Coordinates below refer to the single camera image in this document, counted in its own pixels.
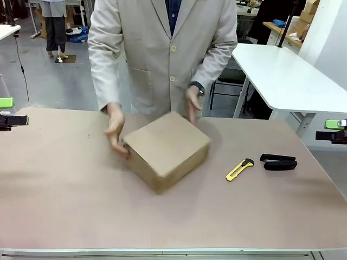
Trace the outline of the person's right hand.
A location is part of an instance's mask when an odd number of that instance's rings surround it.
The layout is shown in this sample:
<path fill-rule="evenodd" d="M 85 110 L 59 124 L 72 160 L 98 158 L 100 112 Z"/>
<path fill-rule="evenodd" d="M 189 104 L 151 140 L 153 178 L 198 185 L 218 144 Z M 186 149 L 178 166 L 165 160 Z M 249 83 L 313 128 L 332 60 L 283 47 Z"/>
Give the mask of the person's right hand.
<path fill-rule="evenodd" d="M 113 150 L 117 152 L 120 157 L 128 159 L 130 155 L 129 151 L 119 144 L 119 138 L 125 124 L 125 116 L 121 110 L 121 105 L 118 103 L 109 103 L 106 106 L 106 111 L 109 116 L 109 126 L 105 130 L 105 135 Z"/>

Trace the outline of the person's left hand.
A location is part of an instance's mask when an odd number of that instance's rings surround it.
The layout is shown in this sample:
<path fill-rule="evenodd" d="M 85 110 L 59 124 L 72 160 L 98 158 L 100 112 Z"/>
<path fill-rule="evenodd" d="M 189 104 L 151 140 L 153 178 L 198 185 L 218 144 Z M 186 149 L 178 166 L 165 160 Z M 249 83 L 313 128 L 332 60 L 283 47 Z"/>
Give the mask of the person's left hand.
<path fill-rule="evenodd" d="M 193 125 L 195 124 L 197 113 L 201 112 L 202 110 L 200 104 L 198 103 L 199 94 L 199 88 L 194 85 L 191 85 L 187 89 L 185 95 L 187 118 Z"/>

